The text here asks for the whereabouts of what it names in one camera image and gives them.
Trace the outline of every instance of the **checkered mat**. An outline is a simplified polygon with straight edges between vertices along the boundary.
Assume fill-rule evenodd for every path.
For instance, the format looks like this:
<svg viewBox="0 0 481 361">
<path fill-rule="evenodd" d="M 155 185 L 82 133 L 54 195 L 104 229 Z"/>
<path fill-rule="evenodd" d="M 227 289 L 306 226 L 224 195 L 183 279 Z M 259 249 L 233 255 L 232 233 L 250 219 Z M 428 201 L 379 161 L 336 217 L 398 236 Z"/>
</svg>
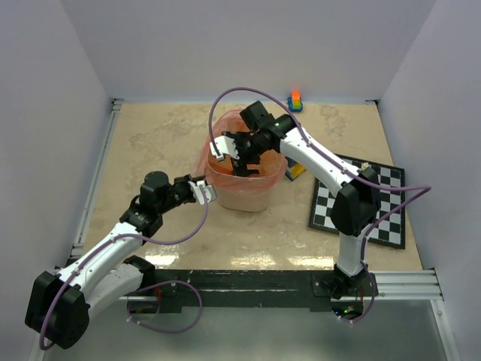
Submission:
<svg viewBox="0 0 481 361">
<path fill-rule="evenodd" d="M 379 175 L 380 184 L 391 187 L 404 187 L 404 170 L 391 167 L 390 165 L 369 162 L 363 159 L 339 156 L 342 160 L 361 168 L 361 164 L 368 162 L 371 168 Z M 377 213 L 377 218 L 394 209 L 397 205 L 404 202 L 404 193 L 390 193 L 381 190 L 381 209 Z M 339 233 L 334 227 L 329 215 L 334 204 L 334 197 L 328 189 L 318 179 L 314 185 L 313 201 L 310 209 L 309 227 L 322 231 Z M 405 210 L 391 214 L 391 216 L 380 223 L 380 225 L 370 233 L 369 242 L 381 244 L 387 247 L 405 249 L 406 244 L 406 215 Z"/>
</svg>

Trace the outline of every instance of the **plastic bin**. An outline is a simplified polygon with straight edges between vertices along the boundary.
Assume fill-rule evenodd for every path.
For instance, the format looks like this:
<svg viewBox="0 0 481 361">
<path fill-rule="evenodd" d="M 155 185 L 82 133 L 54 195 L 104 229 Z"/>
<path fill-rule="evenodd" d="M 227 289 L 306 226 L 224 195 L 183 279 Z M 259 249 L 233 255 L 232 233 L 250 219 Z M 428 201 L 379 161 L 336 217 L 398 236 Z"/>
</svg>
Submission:
<svg viewBox="0 0 481 361">
<path fill-rule="evenodd" d="M 214 136 L 220 136 L 224 131 L 249 131 L 240 112 L 241 110 L 237 109 L 222 115 L 213 126 Z M 259 174 L 236 177 L 232 175 L 229 157 L 227 156 L 223 162 L 217 162 L 216 158 L 210 154 L 209 142 L 210 138 L 207 137 L 196 174 L 205 174 L 207 182 L 216 188 L 217 201 L 221 206 L 247 212 L 260 212 L 266 209 L 274 186 L 286 171 L 285 157 L 275 150 L 269 150 L 261 155 L 260 164 L 249 167 L 258 169 Z"/>
</svg>

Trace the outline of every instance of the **beige marble floor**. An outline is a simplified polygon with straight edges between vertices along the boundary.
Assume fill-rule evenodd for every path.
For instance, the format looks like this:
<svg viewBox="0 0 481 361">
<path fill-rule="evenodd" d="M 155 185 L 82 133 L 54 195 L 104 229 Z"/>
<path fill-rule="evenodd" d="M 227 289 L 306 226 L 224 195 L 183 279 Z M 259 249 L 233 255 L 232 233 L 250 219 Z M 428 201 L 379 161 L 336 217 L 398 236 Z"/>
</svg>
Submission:
<svg viewBox="0 0 481 361">
<path fill-rule="evenodd" d="M 265 104 L 274 115 L 282 113 L 276 105 Z M 216 116 L 242 106 L 222 104 Z M 209 110 L 209 104 L 196 103 L 122 106 L 85 250 L 110 231 L 138 194 L 145 174 L 161 170 L 173 179 L 194 171 L 207 136 Z M 335 153 L 392 164 L 374 105 L 306 104 L 299 119 Z M 283 177 L 270 207 L 256 214 L 226 210 L 214 202 L 194 238 L 169 247 L 145 244 L 136 254 L 159 268 L 331 268 L 339 249 L 337 236 L 307 228 L 313 183 L 308 173 L 293 183 Z M 184 205 L 169 212 L 155 238 L 167 241 L 185 235 L 195 228 L 202 211 L 200 205 Z M 422 269 L 409 222 L 406 250 L 369 244 L 368 262 L 374 270 Z"/>
</svg>

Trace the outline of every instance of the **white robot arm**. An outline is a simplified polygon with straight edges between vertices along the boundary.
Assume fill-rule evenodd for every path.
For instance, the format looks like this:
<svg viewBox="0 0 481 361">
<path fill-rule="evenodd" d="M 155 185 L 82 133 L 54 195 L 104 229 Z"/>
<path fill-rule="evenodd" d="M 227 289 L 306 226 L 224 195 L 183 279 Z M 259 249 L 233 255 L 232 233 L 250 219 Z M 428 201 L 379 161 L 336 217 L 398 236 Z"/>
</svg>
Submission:
<svg viewBox="0 0 481 361">
<path fill-rule="evenodd" d="M 234 174 L 242 177 L 256 172 L 247 166 L 259 164 L 260 155 L 266 150 L 274 149 L 302 164 L 323 182 L 336 198 L 331 212 L 331 220 L 340 231 L 340 252 L 335 268 L 349 279 L 355 278 L 364 270 L 362 239 L 380 209 L 380 194 L 379 190 L 360 184 L 350 177 L 346 170 L 378 184 L 376 172 L 368 167 L 358 169 L 344 162 L 303 129 L 309 140 L 309 143 L 306 142 L 289 115 L 274 119 L 261 102 L 250 105 L 240 115 L 250 132 L 224 132 L 214 139 L 219 152 L 210 143 L 211 153 L 219 161 L 229 155 Z M 343 165 L 344 169 L 334 167 L 312 145 Z"/>
<path fill-rule="evenodd" d="M 136 256 L 124 259 L 159 230 L 162 215 L 185 203 L 204 205 L 205 201 L 215 199 L 213 187 L 203 177 L 186 175 L 170 184 L 165 173 L 149 173 L 140 194 L 132 199 L 129 209 L 102 241 L 58 273 L 44 272 L 37 277 L 26 325 L 61 348 L 71 347 L 93 317 L 119 297 L 137 290 L 142 283 L 149 283 L 145 277 L 153 271 L 151 264 Z M 123 264 L 113 270 L 122 261 Z M 42 332 L 46 319 L 47 327 Z"/>
</svg>

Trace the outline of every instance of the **white wall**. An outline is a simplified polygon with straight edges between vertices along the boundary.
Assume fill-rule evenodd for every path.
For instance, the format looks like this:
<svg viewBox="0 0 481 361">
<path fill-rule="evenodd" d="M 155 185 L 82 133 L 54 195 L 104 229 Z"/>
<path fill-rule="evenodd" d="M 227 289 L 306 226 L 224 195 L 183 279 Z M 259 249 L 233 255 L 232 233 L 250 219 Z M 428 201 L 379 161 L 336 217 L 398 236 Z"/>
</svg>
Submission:
<svg viewBox="0 0 481 361">
<path fill-rule="evenodd" d="M 0 4 L 0 359 L 26 359 L 34 279 L 62 264 L 107 125 L 107 93 L 58 0 Z"/>
<path fill-rule="evenodd" d="M 380 102 L 389 146 L 410 184 L 424 267 L 436 267 L 464 361 L 479 360 L 481 2 L 437 0 Z"/>
<path fill-rule="evenodd" d="M 435 0 L 62 0 L 109 94 L 378 99 Z"/>
</svg>

